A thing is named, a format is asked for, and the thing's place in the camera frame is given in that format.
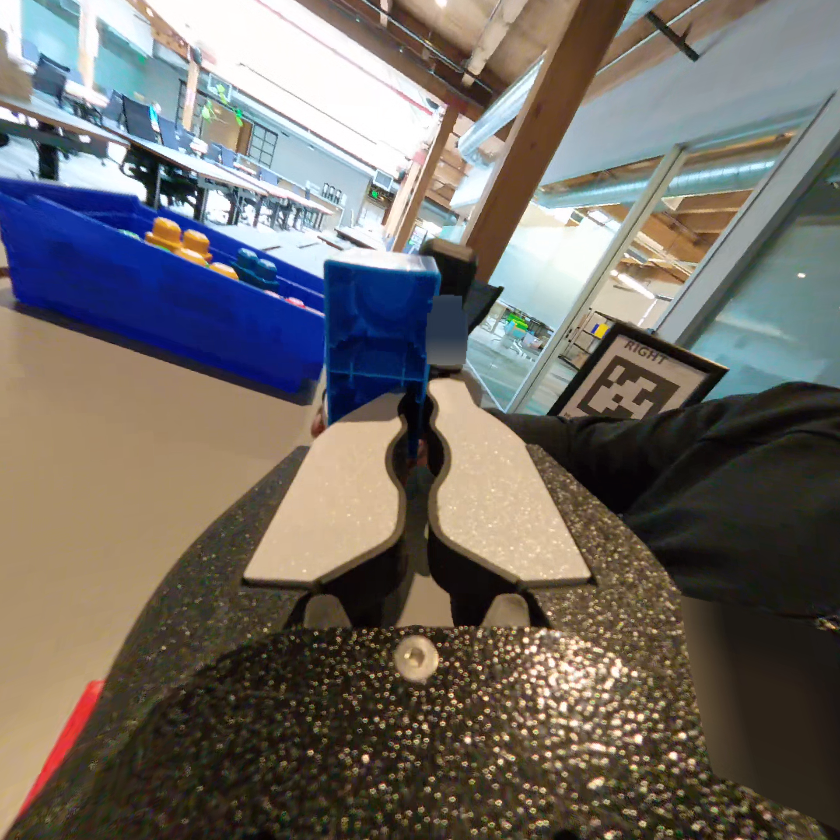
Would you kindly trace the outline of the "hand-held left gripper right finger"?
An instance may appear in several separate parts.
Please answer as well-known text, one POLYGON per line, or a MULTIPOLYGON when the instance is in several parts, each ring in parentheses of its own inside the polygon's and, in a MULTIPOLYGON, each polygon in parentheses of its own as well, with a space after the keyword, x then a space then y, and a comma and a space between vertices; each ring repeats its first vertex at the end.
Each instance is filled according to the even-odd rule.
POLYGON ((527 446, 459 378, 427 388, 428 567, 445 588, 582 585, 592 572, 527 446))

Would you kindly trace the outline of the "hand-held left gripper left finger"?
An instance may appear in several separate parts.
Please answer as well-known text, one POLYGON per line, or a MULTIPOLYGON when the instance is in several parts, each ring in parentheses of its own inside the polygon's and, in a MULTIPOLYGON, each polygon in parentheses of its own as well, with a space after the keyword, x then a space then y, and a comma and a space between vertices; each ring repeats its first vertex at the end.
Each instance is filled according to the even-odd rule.
POLYGON ((380 395, 314 440, 245 569, 247 583, 316 589, 396 544, 406 516, 394 468, 407 429, 403 397, 380 395))

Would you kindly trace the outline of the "blue plastic bin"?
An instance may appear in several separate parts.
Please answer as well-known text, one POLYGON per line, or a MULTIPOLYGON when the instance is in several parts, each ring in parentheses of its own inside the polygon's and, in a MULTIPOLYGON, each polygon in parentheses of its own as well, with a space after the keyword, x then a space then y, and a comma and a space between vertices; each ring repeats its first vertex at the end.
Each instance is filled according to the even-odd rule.
POLYGON ((323 280, 279 254, 137 196, 3 178, 2 240, 16 300, 282 392, 318 381, 323 280), (154 219, 209 240, 213 263, 241 248, 277 267, 280 295, 147 245, 154 219))

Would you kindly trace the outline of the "red mega block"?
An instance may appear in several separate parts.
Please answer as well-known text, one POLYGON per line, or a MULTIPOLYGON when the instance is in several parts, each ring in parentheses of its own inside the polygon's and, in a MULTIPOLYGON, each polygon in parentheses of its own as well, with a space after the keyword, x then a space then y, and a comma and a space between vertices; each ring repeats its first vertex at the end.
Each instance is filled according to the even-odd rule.
POLYGON ((70 750, 77 743, 81 733, 88 724, 92 712, 98 704, 105 684, 105 679, 97 679, 87 683, 85 686, 52 749, 49 751, 38 777, 21 804, 16 814, 16 819, 26 813, 27 809, 38 798, 47 783, 56 774, 61 764, 63 764, 70 750))

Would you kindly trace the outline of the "person's right forearm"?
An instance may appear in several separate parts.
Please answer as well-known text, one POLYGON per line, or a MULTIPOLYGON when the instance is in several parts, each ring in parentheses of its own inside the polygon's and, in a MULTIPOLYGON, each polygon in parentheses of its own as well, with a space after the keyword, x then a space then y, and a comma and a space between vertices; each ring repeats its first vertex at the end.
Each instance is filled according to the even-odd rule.
POLYGON ((839 391, 804 382, 645 419, 488 413, 645 543, 684 595, 839 609, 839 391))

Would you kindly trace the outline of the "dark blue mega block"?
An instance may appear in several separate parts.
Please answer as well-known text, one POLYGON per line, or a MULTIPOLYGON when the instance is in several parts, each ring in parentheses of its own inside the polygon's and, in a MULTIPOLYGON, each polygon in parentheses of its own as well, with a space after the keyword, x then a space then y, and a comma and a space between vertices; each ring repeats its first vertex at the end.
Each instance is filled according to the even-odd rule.
POLYGON ((254 287, 280 295, 277 267, 268 259, 263 259, 250 248, 240 248, 233 264, 237 278, 254 287))

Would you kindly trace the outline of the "black device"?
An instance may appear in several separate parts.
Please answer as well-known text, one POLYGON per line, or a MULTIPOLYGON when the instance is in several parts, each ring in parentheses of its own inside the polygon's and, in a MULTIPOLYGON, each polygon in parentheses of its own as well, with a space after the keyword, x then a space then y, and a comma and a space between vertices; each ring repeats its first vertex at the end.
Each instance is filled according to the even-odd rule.
POLYGON ((439 294, 461 298, 467 333, 473 333, 487 318, 504 291, 503 287, 476 278, 478 258, 472 248, 443 238, 429 238, 418 254, 435 262, 441 276, 439 294))

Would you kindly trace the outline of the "long office table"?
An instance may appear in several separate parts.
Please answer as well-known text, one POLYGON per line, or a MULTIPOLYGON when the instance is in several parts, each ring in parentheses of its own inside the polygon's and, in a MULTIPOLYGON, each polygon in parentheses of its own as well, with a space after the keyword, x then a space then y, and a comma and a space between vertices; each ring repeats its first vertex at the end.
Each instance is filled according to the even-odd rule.
POLYGON ((182 197, 192 208, 193 218, 203 222, 211 192, 224 194, 229 202, 227 226, 239 224, 246 206, 253 206, 252 227, 264 212, 271 229, 304 228, 307 219, 319 231, 325 217, 334 210, 276 184, 268 183, 205 159, 171 150, 123 131, 117 136, 128 145, 120 166, 144 188, 143 203, 154 210, 165 195, 182 197))

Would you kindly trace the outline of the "thick wooden post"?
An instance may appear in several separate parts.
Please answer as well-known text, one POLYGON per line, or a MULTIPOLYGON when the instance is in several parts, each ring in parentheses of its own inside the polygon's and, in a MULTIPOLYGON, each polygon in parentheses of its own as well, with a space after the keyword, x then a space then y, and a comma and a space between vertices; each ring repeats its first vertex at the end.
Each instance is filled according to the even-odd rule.
POLYGON ((479 281, 496 270, 631 5, 569 2, 461 239, 479 281))

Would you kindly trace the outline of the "thin wooden post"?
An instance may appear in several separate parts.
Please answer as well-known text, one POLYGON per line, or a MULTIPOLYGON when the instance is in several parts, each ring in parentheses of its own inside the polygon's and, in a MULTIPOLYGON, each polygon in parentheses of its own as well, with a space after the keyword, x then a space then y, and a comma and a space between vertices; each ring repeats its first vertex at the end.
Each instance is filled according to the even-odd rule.
POLYGON ((430 146, 423 166, 415 179, 415 183, 413 184, 413 190, 409 196, 410 201, 402 210, 402 215, 399 218, 399 225, 394 234, 391 251, 396 253, 403 252, 408 239, 411 237, 419 210, 425 199, 438 163, 442 158, 448 138, 453 132, 459 117, 461 105, 461 101, 453 100, 447 105, 447 108, 444 111, 440 126, 434 137, 434 142, 430 146))

